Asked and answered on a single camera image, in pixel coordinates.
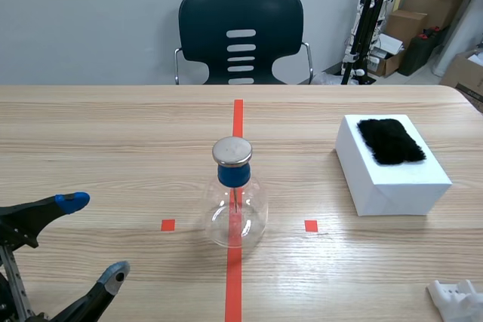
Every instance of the wooden table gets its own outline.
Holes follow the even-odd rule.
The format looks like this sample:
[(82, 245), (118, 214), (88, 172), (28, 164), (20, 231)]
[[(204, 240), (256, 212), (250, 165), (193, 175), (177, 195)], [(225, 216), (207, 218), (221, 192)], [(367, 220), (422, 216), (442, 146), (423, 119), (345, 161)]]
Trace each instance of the wooden table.
[[(1, 86), (1, 205), (92, 197), (16, 253), (35, 311), (54, 316), (127, 259), (102, 321), (224, 321), (226, 250), (200, 209), (235, 98), (270, 194), (243, 261), (243, 321), (440, 320), (430, 281), (483, 284), (483, 118), (453, 89)], [(452, 179), (427, 217), (357, 217), (334, 143), (343, 115), (374, 113), (409, 115)]]

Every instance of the glass flask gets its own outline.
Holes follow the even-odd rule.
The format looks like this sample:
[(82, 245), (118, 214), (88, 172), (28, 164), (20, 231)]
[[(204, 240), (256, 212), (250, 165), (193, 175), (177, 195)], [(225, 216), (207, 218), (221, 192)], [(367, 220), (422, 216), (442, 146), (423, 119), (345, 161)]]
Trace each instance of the glass flask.
[(251, 144), (241, 137), (226, 137), (213, 146), (218, 175), (204, 193), (205, 231), (223, 247), (254, 246), (265, 231), (268, 200), (251, 175), (251, 156)]

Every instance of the black fur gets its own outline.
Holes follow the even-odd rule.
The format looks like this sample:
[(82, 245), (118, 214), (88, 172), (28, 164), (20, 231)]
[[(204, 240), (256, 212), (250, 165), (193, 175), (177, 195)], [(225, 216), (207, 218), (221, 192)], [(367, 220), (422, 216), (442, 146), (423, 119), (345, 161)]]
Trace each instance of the black fur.
[(358, 127), (379, 164), (397, 165), (405, 161), (426, 160), (423, 150), (397, 120), (363, 120)]

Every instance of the floor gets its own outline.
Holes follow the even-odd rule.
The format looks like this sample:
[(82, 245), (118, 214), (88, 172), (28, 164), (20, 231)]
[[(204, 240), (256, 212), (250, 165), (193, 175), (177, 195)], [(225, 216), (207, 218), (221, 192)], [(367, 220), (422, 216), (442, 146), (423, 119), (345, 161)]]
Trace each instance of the floor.
[(441, 78), (437, 75), (433, 75), (431, 72), (432, 64), (434, 60), (430, 60), (425, 66), (418, 69), (412, 75), (406, 77), (400, 73), (392, 73), (389, 77), (377, 77), (374, 75), (370, 75), (371, 77), (376, 79), (377, 85), (384, 85), (384, 84), (439, 84)]

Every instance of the red tape line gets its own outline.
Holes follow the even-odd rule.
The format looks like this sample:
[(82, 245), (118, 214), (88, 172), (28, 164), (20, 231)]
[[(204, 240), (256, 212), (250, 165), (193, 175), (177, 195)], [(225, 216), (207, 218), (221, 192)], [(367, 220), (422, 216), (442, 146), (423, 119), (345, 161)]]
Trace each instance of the red tape line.
[[(243, 137), (243, 100), (235, 100), (233, 112), (233, 136)], [(233, 248), (242, 243), (242, 189), (238, 188), (236, 200), (238, 213), (235, 212), (233, 192), (229, 196), (228, 253), (226, 257), (226, 297), (225, 322), (242, 322), (242, 249)]]

